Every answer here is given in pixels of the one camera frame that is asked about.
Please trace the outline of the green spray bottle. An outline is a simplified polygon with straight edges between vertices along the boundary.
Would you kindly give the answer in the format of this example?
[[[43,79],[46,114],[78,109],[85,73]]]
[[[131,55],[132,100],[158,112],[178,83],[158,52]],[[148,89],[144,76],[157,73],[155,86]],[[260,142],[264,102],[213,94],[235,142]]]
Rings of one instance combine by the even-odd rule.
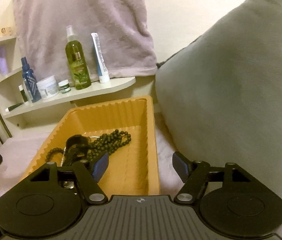
[[[66,38],[68,43],[65,46],[65,53],[74,86],[77,90],[88,88],[91,86],[88,67],[82,45],[78,41],[72,25],[66,27]]]

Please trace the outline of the orange plastic tray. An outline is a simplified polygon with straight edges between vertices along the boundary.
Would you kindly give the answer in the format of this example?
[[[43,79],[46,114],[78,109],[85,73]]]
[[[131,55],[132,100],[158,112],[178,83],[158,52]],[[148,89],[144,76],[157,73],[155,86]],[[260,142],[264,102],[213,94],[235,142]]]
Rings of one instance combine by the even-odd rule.
[[[108,150],[109,165],[98,182],[110,197],[160,193],[153,103],[150,96],[76,107],[59,121],[23,174],[27,177],[46,162],[54,148],[65,148],[73,135],[88,137],[89,154]]]

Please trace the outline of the lilac tube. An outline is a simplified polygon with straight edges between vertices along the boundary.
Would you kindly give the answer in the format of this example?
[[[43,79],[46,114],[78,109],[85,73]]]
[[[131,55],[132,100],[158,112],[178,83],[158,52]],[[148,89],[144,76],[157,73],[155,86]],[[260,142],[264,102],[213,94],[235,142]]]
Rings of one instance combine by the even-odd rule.
[[[6,49],[5,46],[0,46],[0,72],[1,75],[7,75],[8,74],[8,66],[7,66],[7,60],[6,60]]]

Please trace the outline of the dark blue spray bottle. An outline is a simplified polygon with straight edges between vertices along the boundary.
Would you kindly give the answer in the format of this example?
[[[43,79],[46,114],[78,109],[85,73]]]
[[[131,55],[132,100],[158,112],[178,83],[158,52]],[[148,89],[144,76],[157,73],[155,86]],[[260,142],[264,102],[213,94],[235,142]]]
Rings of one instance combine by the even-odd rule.
[[[23,81],[25,83],[28,93],[30,94],[32,103],[36,103],[41,99],[37,87],[36,77],[30,65],[28,64],[26,57],[21,58],[21,64]]]

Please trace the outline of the small green-label jar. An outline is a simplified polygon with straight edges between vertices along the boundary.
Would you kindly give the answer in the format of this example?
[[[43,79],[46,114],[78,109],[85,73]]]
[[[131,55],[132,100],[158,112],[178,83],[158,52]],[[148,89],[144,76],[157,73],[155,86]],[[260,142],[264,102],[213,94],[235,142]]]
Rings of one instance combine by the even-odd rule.
[[[68,79],[60,81],[58,83],[58,87],[59,87],[59,90],[61,91],[62,94],[68,93],[71,90]]]

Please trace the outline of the cream corner shelf unit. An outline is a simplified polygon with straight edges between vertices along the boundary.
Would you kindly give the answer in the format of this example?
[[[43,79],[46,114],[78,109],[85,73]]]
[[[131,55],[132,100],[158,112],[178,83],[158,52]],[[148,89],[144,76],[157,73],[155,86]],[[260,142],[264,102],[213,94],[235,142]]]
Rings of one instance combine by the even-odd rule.
[[[93,82],[89,88],[68,93],[57,93],[48,99],[24,102],[19,86],[24,85],[19,44],[16,36],[0,37],[0,122],[8,137],[22,130],[57,122],[65,112],[74,107],[76,100],[113,94],[134,85],[135,77],[111,79],[109,83]]]

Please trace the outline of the cream box top shelf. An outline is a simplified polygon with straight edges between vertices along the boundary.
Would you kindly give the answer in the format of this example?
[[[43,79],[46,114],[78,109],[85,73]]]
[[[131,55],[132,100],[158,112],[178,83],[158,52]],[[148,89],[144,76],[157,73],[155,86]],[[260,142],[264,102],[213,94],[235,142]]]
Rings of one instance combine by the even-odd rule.
[[[14,35],[14,29],[13,27],[3,27],[0,28],[0,38],[1,37],[8,37]]]

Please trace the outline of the blue white tube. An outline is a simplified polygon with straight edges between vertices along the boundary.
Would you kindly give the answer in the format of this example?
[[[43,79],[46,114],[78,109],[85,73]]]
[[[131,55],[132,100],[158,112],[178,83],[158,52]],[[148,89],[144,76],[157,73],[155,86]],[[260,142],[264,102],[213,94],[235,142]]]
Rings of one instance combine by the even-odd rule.
[[[98,33],[91,33],[91,38],[92,38],[93,45],[94,45],[99,81],[100,83],[108,83],[110,81],[110,77],[109,77],[108,69],[104,62],[103,55],[102,55]]]

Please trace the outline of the white cream jar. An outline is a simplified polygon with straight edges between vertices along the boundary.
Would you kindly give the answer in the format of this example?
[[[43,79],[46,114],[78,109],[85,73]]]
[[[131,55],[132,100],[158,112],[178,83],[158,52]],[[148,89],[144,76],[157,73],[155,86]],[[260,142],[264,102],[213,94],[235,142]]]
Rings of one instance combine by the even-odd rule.
[[[59,93],[57,82],[56,82],[54,75],[52,75],[50,77],[46,77],[46,78],[38,81],[37,87],[38,87],[38,91],[40,93],[40,96],[43,100],[47,100],[49,98],[52,98]]]

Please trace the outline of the mauve hanging towel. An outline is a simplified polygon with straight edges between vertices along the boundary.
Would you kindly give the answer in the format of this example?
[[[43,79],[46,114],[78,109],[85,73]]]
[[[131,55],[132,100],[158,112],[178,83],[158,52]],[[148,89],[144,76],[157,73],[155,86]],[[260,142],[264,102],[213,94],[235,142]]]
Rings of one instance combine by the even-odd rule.
[[[92,81],[98,79],[92,33],[97,33],[110,77],[157,71],[145,0],[13,0],[21,54],[38,79],[70,79],[65,46],[72,26]]]

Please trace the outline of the grey pillow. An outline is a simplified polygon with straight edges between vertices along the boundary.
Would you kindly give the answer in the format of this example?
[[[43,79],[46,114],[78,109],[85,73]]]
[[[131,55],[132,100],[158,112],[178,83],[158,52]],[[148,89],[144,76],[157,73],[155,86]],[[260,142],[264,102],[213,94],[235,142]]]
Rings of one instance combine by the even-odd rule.
[[[282,0],[246,0],[166,61],[156,93],[177,148],[282,196]]]

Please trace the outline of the dark green white-tipped pen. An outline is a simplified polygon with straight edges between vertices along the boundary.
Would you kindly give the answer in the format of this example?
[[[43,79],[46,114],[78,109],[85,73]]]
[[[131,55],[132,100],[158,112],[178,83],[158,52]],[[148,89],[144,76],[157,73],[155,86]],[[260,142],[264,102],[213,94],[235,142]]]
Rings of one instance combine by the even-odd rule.
[[[14,110],[14,109],[16,109],[16,108],[22,106],[23,104],[24,104],[23,102],[21,102],[21,103],[16,103],[16,104],[14,104],[14,105],[12,105],[12,106],[10,106],[10,107],[7,107],[7,108],[5,109],[5,112],[6,112],[6,113],[10,113],[12,110]]]

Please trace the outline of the small dark green vial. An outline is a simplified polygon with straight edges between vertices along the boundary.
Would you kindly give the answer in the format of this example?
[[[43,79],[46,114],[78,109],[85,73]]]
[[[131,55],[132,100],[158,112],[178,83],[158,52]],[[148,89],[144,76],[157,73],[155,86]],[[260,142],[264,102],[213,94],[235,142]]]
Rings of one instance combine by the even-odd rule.
[[[28,104],[29,104],[29,100],[28,100],[28,98],[27,98],[27,96],[26,96],[26,93],[25,93],[25,90],[24,90],[24,88],[23,88],[23,85],[19,85],[19,86],[18,86],[18,89],[19,89],[19,91],[20,91],[20,93],[21,93],[21,96],[22,96],[22,98],[23,98],[24,104],[25,104],[25,105],[28,105]]]

